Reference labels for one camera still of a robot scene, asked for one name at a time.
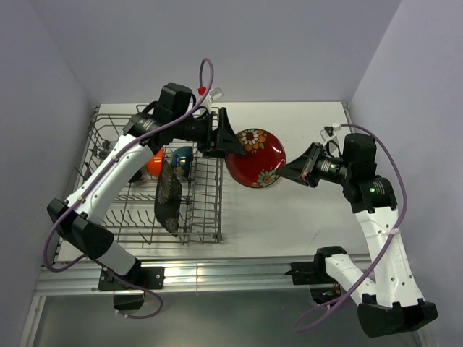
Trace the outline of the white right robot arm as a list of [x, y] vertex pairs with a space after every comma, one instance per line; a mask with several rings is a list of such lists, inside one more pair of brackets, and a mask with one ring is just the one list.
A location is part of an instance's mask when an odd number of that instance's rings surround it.
[[402, 211], [391, 182], [376, 173], [379, 141], [368, 134], [348, 134], [338, 158], [314, 142], [297, 159], [277, 169], [295, 183], [315, 188], [320, 181], [338, 184], [365, 237], [372, 263], [362, 271], [340, 246], [317, 250], [314, 276], [336, 281], [345, 293], [326, 302], [331, 310], [352, 299], [369, 338], [408, 333], [435, 320], [436, 305], [426, 301], [409, 266], [399, 230]]

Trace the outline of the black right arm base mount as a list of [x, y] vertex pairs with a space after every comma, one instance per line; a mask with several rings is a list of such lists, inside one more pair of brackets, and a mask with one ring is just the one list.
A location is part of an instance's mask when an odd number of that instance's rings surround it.
[[285, 276], [290, 276], [295, 286], [336, 284], [337, 281], [324, 273], [319, 273], [314, 262], [292, 262]]

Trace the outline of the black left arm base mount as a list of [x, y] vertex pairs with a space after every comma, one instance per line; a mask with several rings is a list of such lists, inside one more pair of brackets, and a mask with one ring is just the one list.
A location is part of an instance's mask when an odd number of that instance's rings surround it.
[[134, 290], [135, 286], [147, 289], [162, 289], [164, 273], [164, 267], [139, 267], [130, 271], [127, 275], [118, 275], [112, 270], [102, 270], [98, 290]]

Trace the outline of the black square floral plate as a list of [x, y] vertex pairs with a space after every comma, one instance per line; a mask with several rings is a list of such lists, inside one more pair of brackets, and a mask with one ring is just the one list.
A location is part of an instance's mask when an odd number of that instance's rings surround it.
[[164, 163], [156, 186], [154, 212], [156, 220], [173, 237], [178, 237], [179, 233], [182, 190], [177, 175], [169, 163]]

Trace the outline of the orange bowl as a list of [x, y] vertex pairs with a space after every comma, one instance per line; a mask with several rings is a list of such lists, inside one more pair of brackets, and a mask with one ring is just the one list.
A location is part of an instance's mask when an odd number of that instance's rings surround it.
[[158, 178], [161, 174], [163, 162], [164, 162], [164, 152], [165, 150], [161, 148], [146, 164], [145, 169], [147, 173]]

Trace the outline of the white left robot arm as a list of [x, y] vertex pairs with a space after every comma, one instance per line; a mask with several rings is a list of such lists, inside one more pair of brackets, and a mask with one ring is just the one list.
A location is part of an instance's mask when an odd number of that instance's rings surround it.
[[47, 207], [56, 232], [83, 256], [112, 270], [123, 288], [134, 288], [141, 279], [140, 261], [101, 225], [106, 211], [129, 180], [155, 154], [173, 140], [195, 142], [205, 157], [245, 154], [225, 108], [211, 114], [210, 86], [201, 85], [200, 98], [184, 85], [164, 85], [158, 100], [131, 116], [112, 151], [80, 188]]

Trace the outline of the red round floral plate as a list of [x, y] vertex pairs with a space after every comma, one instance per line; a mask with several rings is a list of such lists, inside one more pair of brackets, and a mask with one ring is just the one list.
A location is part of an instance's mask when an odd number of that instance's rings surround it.
[[244, 129], [236, 134], [244, 155], [227, 153], [225, 164], [231, 177], [249, 188], [265, 188], [277, 182], [276, 169], [286, 163], [286, 153], [278, 138], [264, 129]]

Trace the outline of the dark blue beige bowl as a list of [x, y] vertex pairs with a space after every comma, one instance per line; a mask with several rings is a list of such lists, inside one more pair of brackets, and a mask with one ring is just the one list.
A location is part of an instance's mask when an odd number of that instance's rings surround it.
[[190, 176], [192, 162], [192, 147], [183, 146], [177, 148], [171, 154], [171, 168], [174, 173], [182, 179], [188, 179]]

